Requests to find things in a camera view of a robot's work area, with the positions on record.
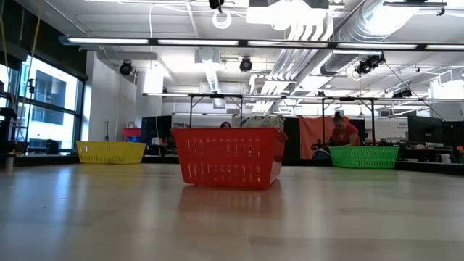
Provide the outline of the yellow plastic basket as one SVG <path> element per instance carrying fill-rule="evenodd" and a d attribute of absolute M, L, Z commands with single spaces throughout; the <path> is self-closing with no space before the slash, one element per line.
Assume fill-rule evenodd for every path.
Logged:
<path fill-rule="evenodd" d="M 145 143 L 124 141 L 77 141 L 80 163 L 128 165 L 141 163 Z"/>

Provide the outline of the patterned box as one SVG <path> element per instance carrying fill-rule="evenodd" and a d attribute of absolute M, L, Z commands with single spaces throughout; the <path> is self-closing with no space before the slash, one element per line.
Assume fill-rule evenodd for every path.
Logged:
<path fill-rule="evenodd" d="M 239 128 L 281 128 L 284 127 L 285 118 L 272 115 L 253 115 L 232 117 L 231 125 Z"/>

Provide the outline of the black tripod stand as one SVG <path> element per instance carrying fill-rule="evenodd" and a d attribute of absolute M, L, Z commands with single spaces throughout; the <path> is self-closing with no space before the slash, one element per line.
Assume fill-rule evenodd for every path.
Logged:
<path fill-rule="evenodd" d="M 29 100 L 28 100 L 28 114 L 27 114 L 27 121 L 26 121 L 26 134 L 25 134 L 25 141 L 28 141 L 28 132 L 29 132 L 29 127 L 30 127 L 30 115 L 31 115 L 31 110 L 32 110 L 32 101 L 33 101 L 33 96 L 35 93 L 35 87 L 34 87 L 34 79 L 29 79 L 28 80 L 28 92 L 29 92 Z"/>

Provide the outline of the red plastic basket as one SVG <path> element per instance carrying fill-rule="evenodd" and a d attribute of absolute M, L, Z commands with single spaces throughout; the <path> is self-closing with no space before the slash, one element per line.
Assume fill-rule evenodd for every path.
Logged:
<path fill-rule="evenodd" d="M 287 141 L 280 128 L 176 128 L 183 181 L 266 189 L 281 172 Z"/>

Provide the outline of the black overhead mount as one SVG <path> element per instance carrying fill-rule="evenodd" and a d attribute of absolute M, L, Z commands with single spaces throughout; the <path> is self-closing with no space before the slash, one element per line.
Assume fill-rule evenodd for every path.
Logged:
<path fill-rule="evenodd" d="M 270 7 L 274 4 L 303 4 L 311 8 L 327 9 L 329 0 L 249 0 L 249 7 Z"/>

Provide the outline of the black metal station frame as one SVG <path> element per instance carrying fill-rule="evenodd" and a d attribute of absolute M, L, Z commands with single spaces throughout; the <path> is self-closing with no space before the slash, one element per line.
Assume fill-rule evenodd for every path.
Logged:
<path fill-rule="evenodd" d="M 464 99 L 435 99 L 435 98 L 378 98 L 378 97 L 355 97 L 355 96 L 289 96 L 289 95 L 251 95 L 251 94 L 219 94 L 219 93 L 203 93 L 203 94 L 195 94 L 195 93 L 142 93 L 143 96 L 150 96 L 150 97 L 189 97 L 191 99 L 191 106 L 193 98 L 200 97 L 200 98 L 210 98 L 210 99 L 240 99 L 240 107 L 243 106 L 243 100 L 245 99 L 255 99 L 255 100 L 314 100 L 320 101 L 322 104 L 325 100 L 331 101 L 340 101 L 340 102 L 363 102 L 368 101 L 372 104 L 375 102 L 412 102 L 412 103 L 424 103 L 428 106 L 429 103 L 464 103 Z"/>

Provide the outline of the black equipment rack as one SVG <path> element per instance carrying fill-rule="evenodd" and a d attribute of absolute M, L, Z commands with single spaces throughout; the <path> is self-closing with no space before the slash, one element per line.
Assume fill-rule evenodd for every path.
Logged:
<path fill-rule="evenodd" d="M 15 142 L 10 140 L 10 127 L 17 114 L 13 108 L 0 107 L 0 116 L 4 117 L 0 120 L 0 154 L 12 153 Z"/>

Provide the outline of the orange fabric partition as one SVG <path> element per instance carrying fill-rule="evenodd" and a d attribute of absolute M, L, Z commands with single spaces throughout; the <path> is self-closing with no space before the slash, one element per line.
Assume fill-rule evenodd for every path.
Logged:
<path fill-rule="evenodd" d="M 343 117 L 346 123 L 349 123 L 347 117 Z M 330 137 L 334 129 L 333 117 L 318 117 L 318 118 L 299 118 L 300 141 L 302 158 L 311 160 L 313 150 L 311 147 L 320 141 L 321 144 L 330 144 Z"/>

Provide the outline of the long LED light bar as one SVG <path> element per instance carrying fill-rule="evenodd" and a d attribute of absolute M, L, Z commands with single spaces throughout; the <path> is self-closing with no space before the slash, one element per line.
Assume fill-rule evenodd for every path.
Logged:
<path fill-rule="evenodd" d="M 60 36 L 65 46 L 170 46 L 170 47 L 231 47 L 263 49 L 317 49 L 360 51 L 430 51 L 464 52 L 464 43 L 392 43 L 392 42 L 339 42 L 287 41 L 200 38 L 79 38 Z"/>

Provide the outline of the silver ventilation duct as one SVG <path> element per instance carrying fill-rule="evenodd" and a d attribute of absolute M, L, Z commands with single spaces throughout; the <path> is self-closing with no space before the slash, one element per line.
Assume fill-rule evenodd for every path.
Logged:
<path fill-rule="evenodd" d="M 341 42 L 384 41 L 411 17 L 408 11 L 402 13 L 399 7 L 384 6 L 385 1 L 387 0 L 365 0 L 333 39 Z M 327 60 L 320 67 L 320 73 L 335 75 L 358 57 L 359 54 L 335 54 L 334 52 L 324 54 L 323 58 Z"/>

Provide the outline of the large window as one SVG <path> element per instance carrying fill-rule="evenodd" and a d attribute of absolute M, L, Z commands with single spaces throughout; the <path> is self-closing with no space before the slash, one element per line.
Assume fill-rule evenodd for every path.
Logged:
<path fill-rule="evenodd" d="M 28 141 L 28 80 L 34 79 Z M 83 81 L 29 56 L 15 68 L 0 63 L 0 107 L 14 109 L 10 140 L 18 154 L 65 154 L 75 148 L 82 122 Z"/>

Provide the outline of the green plastic basket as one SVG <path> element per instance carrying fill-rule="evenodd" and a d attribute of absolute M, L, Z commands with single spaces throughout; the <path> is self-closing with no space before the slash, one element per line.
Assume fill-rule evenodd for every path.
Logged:
<path fill-rule="evenodd" d="M 394 146 L 335 146 L 330 148 L 335 167 L 393 169 L 399 148 Z"/>

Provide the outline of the black aluminium table frame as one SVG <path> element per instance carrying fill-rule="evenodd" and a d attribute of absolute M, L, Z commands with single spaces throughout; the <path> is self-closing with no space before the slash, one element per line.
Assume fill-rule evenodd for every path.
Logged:
<path fill-rule="evenodd" d="M 63 155 L 38 155 L 38 156 L 20 156 L 15 157 L 13 167 L 40 167 L 52 165 L 76 165 L 80 160 L 76 155 L 63 156 Z M 143 157 L 140 163 L 143 170 L 162 170 L 163 167 L 176 167 L 180 168 L 179 160 L 177 157 Z M 309 159 L 284 159 L 282 162 L 277 163 L 256 163 L 256 166 L 261 168 L 267 167 L 299 167 L 299 168 L 315 168 L 321 167 L 323 169 L 339 169 L 343 167 L 334 167 L 330 160 L 309 160 Z M 440 175 L 451 175 L 464 178 L 464 165 L 460 164 L 443 164 L 443 163 L 427 163 L 427 162 L 396 162 L 394 166 L 398 171 L 410 171 L 419 173 L 434 173 Z"/>

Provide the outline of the black cabinet panel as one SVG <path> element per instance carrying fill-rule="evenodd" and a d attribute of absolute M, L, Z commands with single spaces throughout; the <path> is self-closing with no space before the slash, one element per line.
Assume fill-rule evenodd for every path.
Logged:
<path fill-rule="evenodd" d="M 301 153 L 299 119 L 295 117 L 286 117 L 283 131 L 288 138 L 285 143 L 283 158 L 293 160 L 299 159 Z"/>

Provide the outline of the black computer monitor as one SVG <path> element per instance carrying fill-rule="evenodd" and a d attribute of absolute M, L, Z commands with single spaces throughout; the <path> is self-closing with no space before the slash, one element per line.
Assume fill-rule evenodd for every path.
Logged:
<path fill-rule="evenodd" d="M 464 147 L 464 121 L 443 122 L 443 143 L 445 146 Z"/>
<path fill-rule="evenodd" d="M 414 143 L 442 144 L 443 122 L 439 118 L 408 116 L 408 141 Z"/>
<path fill-rule="evenodd" d="M 154 138 L 166 141 L 171 136 L 172 116 L 143 117 L 141 121 L 141 140 L 149 145 Z"/>

